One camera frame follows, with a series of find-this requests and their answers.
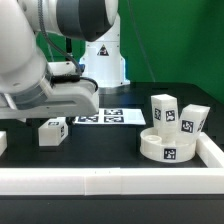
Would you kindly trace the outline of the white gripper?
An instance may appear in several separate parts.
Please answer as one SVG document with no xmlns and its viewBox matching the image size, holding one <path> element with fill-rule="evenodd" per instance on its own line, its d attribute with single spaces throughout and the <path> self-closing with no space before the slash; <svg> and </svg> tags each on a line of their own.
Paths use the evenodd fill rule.
<svg viewBox="0 0 224 224">
<path fill-rule="evenodd" d="M 50 62 L 46 76 L 27 90 L 0 92 L 0 119 L 88 116 L 98 110 L 97 82 L 79 76 L 71 62 Z"/>
</svg>

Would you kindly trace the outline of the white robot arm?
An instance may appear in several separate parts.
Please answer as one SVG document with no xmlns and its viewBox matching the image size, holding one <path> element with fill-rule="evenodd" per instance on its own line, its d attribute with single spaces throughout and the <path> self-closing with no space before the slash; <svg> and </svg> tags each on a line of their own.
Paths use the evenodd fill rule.
<svg viewBox="0 0 224 224">
<path fill-rule="evenodd" d="M 75 117 L 99 110 L 98 84 L 50 63 L 36 34 L 93 42 L 115 23 L 118 0 L 0 0 L 0 119 Z"/>
</svg>

